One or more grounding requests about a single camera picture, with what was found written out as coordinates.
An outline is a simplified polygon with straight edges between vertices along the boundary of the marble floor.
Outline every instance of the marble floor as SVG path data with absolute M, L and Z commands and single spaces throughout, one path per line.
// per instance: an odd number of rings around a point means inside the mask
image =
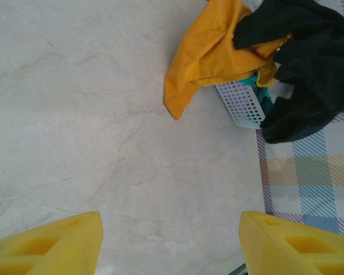
M 0 0 L 0 238 L 101 212 L 98 275 L 227 275 L 262 210 L 256 136 L 163 76 L 205 0 Z

